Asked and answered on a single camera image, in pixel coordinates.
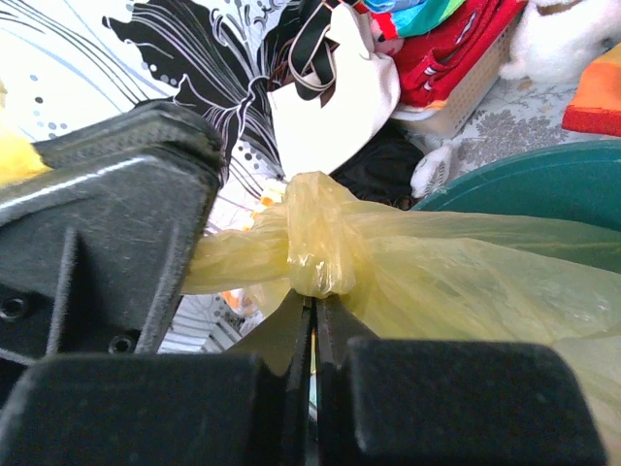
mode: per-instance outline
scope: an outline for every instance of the green plastic tub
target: green plastic tub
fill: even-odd
[[[414,207],[580,221],[621,231],[621,140],[576,143],[491,163]]]

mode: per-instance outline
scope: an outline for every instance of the red cloth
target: red cloth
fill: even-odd
[[[429,34],[406,39],[393,57],[401,102],[425,108],[445,101],[524,5],[519,0],[466,0]]]

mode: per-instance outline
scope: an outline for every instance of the white bag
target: white bag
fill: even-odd
[[[280,163],[289,180],[305,172],[331,174],[381,129],[401,96],[394,61],[373,52],[367,15],[339,4],[325,37],[339,44],[331,56],[336,83],[330,100],[323,107],[319,97],[304,100],[295,83],[268,94]],[[293,75],[298,84],[304,80],[304,86],[327,87],[314,72]]]

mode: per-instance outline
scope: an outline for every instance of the white plush toy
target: white plush toy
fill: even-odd
[[[621,0],[530,0],[511,43],[506,80],[577,82],[621,41]]]

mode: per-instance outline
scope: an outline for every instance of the basket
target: basket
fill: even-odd
[[[518,21],[519,15],[455,86],[441,110],[418,112],[409,110],[410,106],[400,105],[391,118],[407,130],[419,134],[453,138],[498,79],[501,65],[507,62],[512,32]]]

